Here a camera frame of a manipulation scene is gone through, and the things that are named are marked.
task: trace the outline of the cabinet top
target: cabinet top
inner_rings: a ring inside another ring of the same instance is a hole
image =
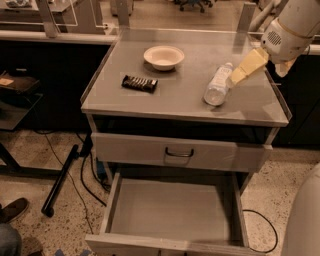
[[[183,62],[172,71],[155,70],[143,58],[153,46],[181,49]],[[237,67],[252,49],[246,34],[234,32],[127,29],[101,64],[82,111],[87,114],[180,119],[281,127],[288,124],[264,72],[230,90],[226,102],[212,107],[205,89],[221,64]],[[157,79],[153,94],[121,87],[125,75]]]

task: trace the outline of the person's foot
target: person's foot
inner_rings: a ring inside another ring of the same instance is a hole
[[[19,198],[6,207],[0,205],[0,223],[9,223],[19,217],[27,208],[29,202],[25,198]]]

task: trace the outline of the plastic bottle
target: plastic bottle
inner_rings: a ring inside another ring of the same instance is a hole
[[[219,106],[224,103],[229,91],[227,78],[231,75],[232,71],[233,65],[230,62],[218,67],[204,93],[203,99],[206,103],[212,106]]]

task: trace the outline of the person's leg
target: person's leg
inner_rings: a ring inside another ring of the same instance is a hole
[[[20,256],[21,236],[9,224],[0,223],[0,256]]]

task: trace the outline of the closed drawer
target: closed drawer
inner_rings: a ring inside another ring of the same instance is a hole
[[[100,234],[86,236],[98,255],[262,255],[249,249],[234,173],[134,168],[115,174]]]
[[[237,172],[258,171],[269,145],[93,133],[100,161]]]

